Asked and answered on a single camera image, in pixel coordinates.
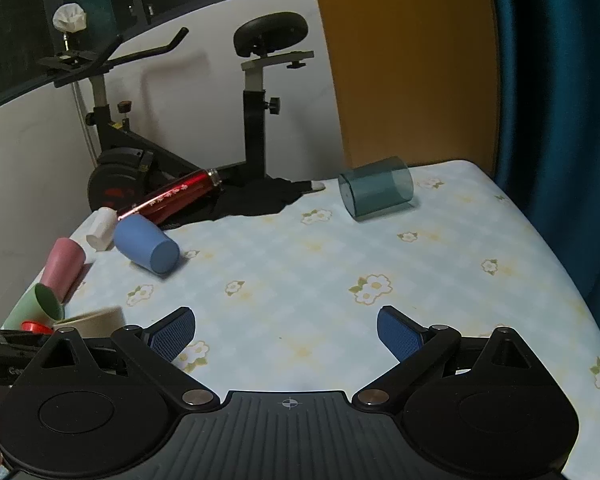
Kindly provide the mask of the beige plastic cup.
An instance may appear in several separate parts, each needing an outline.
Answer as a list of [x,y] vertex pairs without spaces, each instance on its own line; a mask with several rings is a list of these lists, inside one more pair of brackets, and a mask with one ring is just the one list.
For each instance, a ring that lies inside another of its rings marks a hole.
[[102,308],[65,318],[53,325],[53,330],[74,328],[82,338],[107,338],[119,328],[125,326],[122,307]]

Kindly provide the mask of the small red plastic cup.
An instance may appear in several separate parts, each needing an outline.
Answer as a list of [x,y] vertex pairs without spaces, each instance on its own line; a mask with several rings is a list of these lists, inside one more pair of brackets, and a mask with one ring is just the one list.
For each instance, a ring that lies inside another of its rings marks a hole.
[[51,335],[54,330],[50,326],[46,326],[40,322],[35,321],[23,321],[20,324],[20,328],[24,332],[32,333],[32,334],[41,334],[41,335]]

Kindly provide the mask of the green plastic cup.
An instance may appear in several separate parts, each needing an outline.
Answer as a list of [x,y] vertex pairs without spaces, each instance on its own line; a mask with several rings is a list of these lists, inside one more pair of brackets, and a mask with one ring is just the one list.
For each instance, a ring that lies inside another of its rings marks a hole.
[[20,330],[21,323],[37,322],[51,326],[64,318],[64,309],[54,292],[41,283],[25,292],[6,318],[4,330]]

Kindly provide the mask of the blue plastic cup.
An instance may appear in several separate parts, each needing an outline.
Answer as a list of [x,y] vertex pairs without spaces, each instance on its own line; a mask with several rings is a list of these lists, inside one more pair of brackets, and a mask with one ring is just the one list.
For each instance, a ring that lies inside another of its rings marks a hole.
[[181,258],[178,244],[140,214],[117,223],[114,246],[132,263],[153,274],[170,273]]

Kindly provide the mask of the pink plastic cup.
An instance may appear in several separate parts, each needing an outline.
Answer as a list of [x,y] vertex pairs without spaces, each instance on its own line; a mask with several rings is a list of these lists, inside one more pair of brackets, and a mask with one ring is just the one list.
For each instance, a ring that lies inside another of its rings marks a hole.
[[63,304],[82,272],[85,259],[80,244],[68,237],[58,238],[48,254],[40,283],[48,287]]

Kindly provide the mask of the small white plastic cup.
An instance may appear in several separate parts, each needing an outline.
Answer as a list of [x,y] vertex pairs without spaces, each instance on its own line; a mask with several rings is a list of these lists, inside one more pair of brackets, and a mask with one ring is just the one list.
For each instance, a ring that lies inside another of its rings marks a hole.
[[107,250],[112,244],[117,222],[117,211],[109,207],[98,208],[94,212],[93,221],[85,234],[87,244],[96,252]]

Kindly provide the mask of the transparent teal plastic cup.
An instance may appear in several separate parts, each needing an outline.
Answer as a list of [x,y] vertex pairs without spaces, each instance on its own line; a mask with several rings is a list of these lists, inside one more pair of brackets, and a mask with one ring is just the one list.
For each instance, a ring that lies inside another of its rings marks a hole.
[[347,170],[338,176],[344,208],[355,220],[401,206],[414,197],[407,164],[398,156]]

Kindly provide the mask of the floral light blue tablecloth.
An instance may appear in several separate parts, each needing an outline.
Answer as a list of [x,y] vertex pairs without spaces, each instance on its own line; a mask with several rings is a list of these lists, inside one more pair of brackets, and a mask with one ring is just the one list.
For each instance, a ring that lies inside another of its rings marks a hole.
[[468,336],[513,327],[579,416],[571,479],[600,479],[600,330],[567,271],[513,202],[470,162],[413,170],[401,210],[356,221],[336,181],[279,214],[172,232],[167,278],[116,250],[88,252],[68,315],[119,307],[135,324],[189,306],[178,365],[219,393],[353,392],[393,364],[376,316],[393,306]]

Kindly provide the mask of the red metal thermos bottle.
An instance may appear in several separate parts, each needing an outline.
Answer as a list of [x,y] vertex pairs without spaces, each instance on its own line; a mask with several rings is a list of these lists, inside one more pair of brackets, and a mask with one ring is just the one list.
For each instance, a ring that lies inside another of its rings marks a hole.
[[139,214],[158,226],[198,198],[212,192],[220,184],[218,170],[196,170],[152,192],[137,205],[121,209],[117,220],[122,221]]

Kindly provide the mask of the black cloth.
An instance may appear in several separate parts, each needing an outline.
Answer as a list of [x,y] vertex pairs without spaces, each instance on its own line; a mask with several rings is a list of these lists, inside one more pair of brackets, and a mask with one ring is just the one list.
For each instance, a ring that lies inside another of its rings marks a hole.
[[197,198],[158,223],[163,230],[189,223],[215,221],[225,217],[259,217],[279,214],[303,195],[324,191],[320,181],[289,181],[283,178],[253,180],[222,186],[219,191]]

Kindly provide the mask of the black exercise bike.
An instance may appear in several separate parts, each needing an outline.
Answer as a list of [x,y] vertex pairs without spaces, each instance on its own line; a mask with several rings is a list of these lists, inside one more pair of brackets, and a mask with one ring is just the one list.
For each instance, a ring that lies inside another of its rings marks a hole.
[[195,54],[173,62],[155,62],[148,72],[172,75],[176,88],[160,99],[174,118],[165,119],[165,133],[149,123],[149,116],[135,116],[131,101],[111,103],[107,90],[117,67],[174,51],[188,34],[181,28],[168,44],[117,55],[123,40],[116,37],[99,52],[65,50],[38,65],[57,88],[87,81],[92,106],[84,124],[94,129],[99,152],[88,176],[86,197],[91,210],[109,207],[117,212],[137,205],[159,188],[199,169],[216,169],[222,186],[272,178],[266,168],[266,118],[280,111],[280,101],[264,88],[267,68],[283,65],[301,68],[313,51],[300,50],[309,24],[299,13],[284,11],[253,18],[239,26],[232,43],[242,62],[237,79],[242,88],[222,100],[218,90],[204,93],[200,82],[186,84],[189,66],[204,60]]

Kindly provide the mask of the wooden door panel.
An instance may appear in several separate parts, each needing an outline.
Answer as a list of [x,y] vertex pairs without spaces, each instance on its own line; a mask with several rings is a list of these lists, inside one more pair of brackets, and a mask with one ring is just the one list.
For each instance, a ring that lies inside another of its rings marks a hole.
[[498,130],[492,0],[317,0],[352,167],[465,159],[490,174]]

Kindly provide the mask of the white crumpled cloth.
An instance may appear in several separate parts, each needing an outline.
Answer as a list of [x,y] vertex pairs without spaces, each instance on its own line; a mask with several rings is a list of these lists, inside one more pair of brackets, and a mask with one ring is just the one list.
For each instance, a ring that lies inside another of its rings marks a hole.
[[79,3],[65,3],[53,14],[54,29],[63,34],[75,34],[87,28],[87,14]]

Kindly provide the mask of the teal blue curtain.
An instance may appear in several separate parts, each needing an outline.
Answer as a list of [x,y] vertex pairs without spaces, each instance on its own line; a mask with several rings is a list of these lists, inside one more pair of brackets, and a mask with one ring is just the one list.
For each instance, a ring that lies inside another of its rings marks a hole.
[[600,328],[600,0],[493,0],[496,180]]

